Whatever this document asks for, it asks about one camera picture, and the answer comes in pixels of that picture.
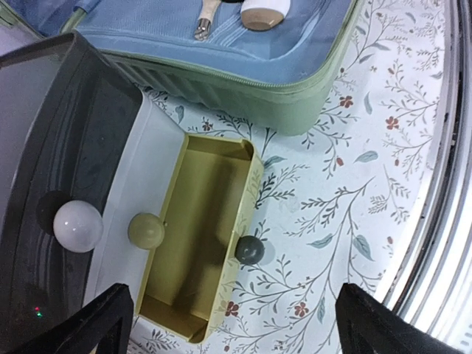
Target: open box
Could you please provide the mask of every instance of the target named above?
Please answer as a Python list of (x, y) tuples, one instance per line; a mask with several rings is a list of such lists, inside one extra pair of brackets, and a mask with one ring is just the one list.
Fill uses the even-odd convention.
[(187, 137), (160, 215), (164, 240), (149, 254), (135, 311), (200, 343), (224, 319), (263, 164), (245, 139)]

